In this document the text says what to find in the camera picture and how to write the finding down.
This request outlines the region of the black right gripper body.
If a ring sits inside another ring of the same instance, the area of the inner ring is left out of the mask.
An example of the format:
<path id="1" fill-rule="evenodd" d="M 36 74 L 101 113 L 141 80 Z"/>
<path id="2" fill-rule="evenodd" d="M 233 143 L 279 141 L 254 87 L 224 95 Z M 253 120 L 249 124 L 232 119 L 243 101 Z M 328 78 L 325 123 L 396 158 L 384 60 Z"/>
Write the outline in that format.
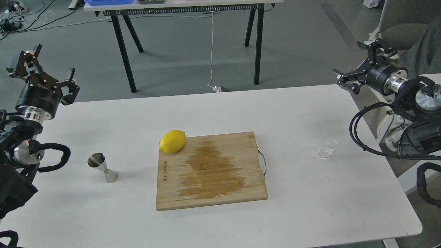
<path id="1" fill-rule="evenodd" d="M 365 84 L 378 93 L 388 96 L 398 93 L 407 79 L 407 69 L 394 62 L 378 62 L 367 74 Z"/>

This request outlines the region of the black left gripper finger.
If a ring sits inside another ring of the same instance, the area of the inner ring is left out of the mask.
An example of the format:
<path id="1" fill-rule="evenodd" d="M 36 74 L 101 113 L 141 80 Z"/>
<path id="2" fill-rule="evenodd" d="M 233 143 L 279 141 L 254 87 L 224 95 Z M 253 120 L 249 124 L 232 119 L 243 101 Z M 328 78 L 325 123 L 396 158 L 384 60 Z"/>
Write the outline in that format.
<path id="1" fill-rule="evenodd" d="M 43 69 L 37 59 L 41 48 L 42 45 L 38 44 L 32 49 L 21 51 L 19 55 L 16 55 L 12 60 L 11 66 L 7 68 L 8 75 L 25 81 L 34 75 L 42 76 Z"/>
<path id="2" fill-rule="evenodd" d="M 76 100 L 76 97 L 79 93 L 79 86 L 76 85 L 74 81 L 75 68 L 68 69 L 67 76 L 63 82 L 60 83 L 60 88 L 67 87 L 68 94 L 63 95 L 60 99 L 60 102 L 63 105 L 73 104 Z"/>

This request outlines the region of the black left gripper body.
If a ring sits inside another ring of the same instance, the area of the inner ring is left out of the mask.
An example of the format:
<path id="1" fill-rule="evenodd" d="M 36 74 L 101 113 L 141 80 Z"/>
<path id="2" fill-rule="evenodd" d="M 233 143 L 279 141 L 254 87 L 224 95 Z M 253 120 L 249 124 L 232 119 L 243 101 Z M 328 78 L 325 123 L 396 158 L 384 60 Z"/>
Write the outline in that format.
<path id="1" fill-rule="evenodd" d="M 59 80 L 44 73 L 33 74 L 25 81 L 16 104 L 16 110 L 24 113 L 28 107 L 39 108 L 46 112 L 46 120 L 55 117 L 62 91 Z"/>

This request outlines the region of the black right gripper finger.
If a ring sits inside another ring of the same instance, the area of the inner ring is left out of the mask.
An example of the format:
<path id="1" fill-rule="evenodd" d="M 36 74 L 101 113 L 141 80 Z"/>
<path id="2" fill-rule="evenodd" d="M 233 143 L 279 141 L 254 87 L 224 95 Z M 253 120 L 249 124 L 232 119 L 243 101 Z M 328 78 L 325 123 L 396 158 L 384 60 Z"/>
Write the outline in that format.
<path id="1" fill-rule="evenodd" d="M 367 50 L 368 58 L 366 60 L 368 65 L 398 58 L 397 50 L 381 38 L 377 38 L 369 44 L 358 41 L 357 46 Z"/>
<path id="2" fill-rule="evenodd" d="M 333 71 L 337 74 L 337 85 L 348 92 L 352 92 L 354 95 L 359 94 L 368 74 L 367 69 L 357 69 L 348 73 L 340 72 L 338 69 L 333 69 Z"/>

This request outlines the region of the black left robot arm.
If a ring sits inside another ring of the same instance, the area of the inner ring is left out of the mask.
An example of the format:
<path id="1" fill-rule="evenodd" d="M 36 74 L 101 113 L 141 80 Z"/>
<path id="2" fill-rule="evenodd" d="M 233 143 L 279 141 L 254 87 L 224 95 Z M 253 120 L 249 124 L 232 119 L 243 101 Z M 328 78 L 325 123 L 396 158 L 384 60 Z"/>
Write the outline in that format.
<path id="1" fill-rule="evenodd" d="M 7 68 L 12 78 L 25 81 L 15 112 L 1 110 L 1 218 L 22 207 L 38 190 L 32 184 L 37 172 L 62 168 L 71 155 L 58 143 L 40 143 L 43 122 L 55 117 L 58 105 L 74 103 L 79 92 L 69 69 L 64 81 L 43 71 L 38 62 L 42 48 L 21 51 Z"/>

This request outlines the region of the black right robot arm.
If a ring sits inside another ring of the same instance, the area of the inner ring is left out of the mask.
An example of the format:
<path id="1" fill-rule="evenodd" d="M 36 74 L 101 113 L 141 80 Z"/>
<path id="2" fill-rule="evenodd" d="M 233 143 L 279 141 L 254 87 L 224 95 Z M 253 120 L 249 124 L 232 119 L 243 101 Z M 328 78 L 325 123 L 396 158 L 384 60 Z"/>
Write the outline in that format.
<path id="1" fill-rule="evenodd" d="M 435 152 L 441 148 L 440 85 L 425 76 L 408 78 L 408 70 L 397 64 L 392 56 L 397 51 L 386 41 L 377 38 L 370 44 L 357 42 L 365 49 L 368 57 L 356 70 L 343 73 L 337 69 L 338 86 L 358 94 L 366 85 L 382 96 L 394 96 L 391 103 L 381 101 L 364 107 L 356 113 L 349 125 L 352 140 L 364 151 L 384 157 L 424 161 L 416 172 L 418 195 L 428 204 L 440 207 L 440 200 L 432 198 L 427 190 L 426 171 L 440 171 L 440 160 Z M 362 117 L 369 111 L 385 107 L 392 119 L 397 119 L 395 127 L 386 128 L 386 144 L 390 150 L 384 153 L 370 148 L 358 136 L 357 127 Z"/>

